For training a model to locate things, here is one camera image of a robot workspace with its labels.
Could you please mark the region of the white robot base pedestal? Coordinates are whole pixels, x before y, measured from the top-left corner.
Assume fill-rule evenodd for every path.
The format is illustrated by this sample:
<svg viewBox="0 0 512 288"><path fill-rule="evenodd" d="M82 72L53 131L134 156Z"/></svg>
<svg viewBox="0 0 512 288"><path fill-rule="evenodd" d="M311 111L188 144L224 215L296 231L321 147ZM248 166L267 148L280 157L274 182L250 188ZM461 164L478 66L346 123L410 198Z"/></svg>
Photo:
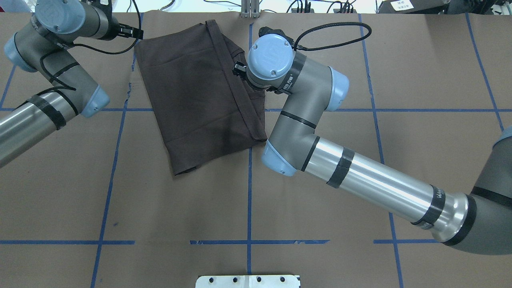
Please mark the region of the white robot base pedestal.
<svg viewBox="0 0 512 288"><path fill-rule="evenodd" d="M196 288L300 288L300 277L287 274L200 276Z"/></svg>

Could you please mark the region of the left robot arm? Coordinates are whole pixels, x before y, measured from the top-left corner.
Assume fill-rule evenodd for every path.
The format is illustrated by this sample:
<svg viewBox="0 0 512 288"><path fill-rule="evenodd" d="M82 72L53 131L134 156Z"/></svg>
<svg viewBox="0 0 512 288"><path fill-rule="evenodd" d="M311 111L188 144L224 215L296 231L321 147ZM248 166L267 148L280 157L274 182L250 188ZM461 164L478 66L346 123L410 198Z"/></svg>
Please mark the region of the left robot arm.
<svg viewBox="0 0 512 288"><path fill-rule="evenodd" d="M120 36L142 40L141 14L138 27L120 23L110 0L38 0L30 22L5 44L8 59L23 71L39 72L52 85L14 109L1 120L1 166L78 115L92 117L110 103L110 97L69 53L71 48L90 48L77 38L110 41Z"/></svg>

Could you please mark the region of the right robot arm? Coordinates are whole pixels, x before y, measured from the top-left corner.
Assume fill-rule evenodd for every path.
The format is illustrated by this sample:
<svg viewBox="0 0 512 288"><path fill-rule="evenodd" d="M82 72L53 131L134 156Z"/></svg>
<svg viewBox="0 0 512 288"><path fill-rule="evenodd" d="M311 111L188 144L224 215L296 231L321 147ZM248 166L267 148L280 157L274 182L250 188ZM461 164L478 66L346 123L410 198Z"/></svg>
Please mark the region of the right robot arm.
<svg viewBox="0 0 512 288"><path fill-rule="evenodd" d="M511 254L511 128L501 133L469 194L441 188L321 138L324 112L338 109L348 77L295 51L278 34L261 36L247 63L232 69L251 87L287 94L262 153L267 168L309 173L429 231L446 246L483 255Z"/></svg>

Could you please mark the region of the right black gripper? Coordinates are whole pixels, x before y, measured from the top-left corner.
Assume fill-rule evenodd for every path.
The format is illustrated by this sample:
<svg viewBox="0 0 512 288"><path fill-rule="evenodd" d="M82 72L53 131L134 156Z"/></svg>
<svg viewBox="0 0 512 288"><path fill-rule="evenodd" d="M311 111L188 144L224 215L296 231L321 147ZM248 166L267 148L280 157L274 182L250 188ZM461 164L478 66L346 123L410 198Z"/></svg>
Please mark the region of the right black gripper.
<svg viewBox="0 0 512 288"><path fill-rule="evenodd" d="M251 79L247 76L247 66L242 62L235 62L232 73L235 76L244 77L244 81L247 83L247 85L255 91L265 91L268 89L268 87L262 87L261 85L255 84L251 81Z"/></svg>

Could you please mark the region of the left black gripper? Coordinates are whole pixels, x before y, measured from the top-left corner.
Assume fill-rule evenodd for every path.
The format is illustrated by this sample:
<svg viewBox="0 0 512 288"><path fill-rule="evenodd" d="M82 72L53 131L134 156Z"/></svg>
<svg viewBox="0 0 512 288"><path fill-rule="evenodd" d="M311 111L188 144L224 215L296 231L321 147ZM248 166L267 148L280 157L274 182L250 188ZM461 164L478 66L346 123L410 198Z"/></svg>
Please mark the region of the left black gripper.
<svg viewBox="0 0 512 288"><path fill-rule="evenodd" d="M142 40L143 33L144 31L141 28L131 27L126 24L119 24L115 16L110 16L110 18L108 18L105 41L113 40L118 36L118 34L123 38L135 38L137 40Z"/></svg>

